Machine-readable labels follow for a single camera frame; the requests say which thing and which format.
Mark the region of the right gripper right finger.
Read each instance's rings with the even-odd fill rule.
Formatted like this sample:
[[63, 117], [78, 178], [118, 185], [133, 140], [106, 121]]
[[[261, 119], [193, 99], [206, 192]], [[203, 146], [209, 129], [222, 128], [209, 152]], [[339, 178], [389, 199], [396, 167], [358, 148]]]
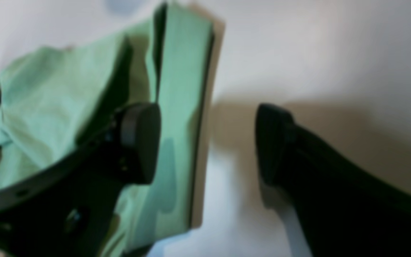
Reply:
[[255, 146], [263, 182], [287, 194], [313, 256], [411, 257], [411, 195], [273, 104], [258, 106]]

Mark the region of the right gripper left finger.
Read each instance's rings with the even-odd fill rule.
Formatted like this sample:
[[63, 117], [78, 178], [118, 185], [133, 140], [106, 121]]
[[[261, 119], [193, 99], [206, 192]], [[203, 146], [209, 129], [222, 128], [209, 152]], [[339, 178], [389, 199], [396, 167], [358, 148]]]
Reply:
[[151, 184], [158, 104], [119, 110], [64, 159], [0, 190], [0, 250], [14, 257], [96, 257], [126, 185]]

